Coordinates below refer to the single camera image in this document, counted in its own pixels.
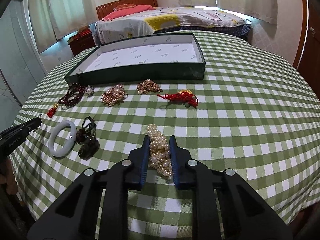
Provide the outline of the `person's hand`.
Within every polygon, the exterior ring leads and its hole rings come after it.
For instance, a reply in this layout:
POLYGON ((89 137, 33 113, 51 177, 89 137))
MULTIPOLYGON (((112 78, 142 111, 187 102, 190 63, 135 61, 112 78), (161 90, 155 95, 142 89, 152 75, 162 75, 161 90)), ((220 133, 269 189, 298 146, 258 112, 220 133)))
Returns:
POLYGON ((15 195, 18 192, 18 186, 12 169, 12 162, 9 158, 1 162, 1 184, 6 186, 6 192, 9 195, 15 195))

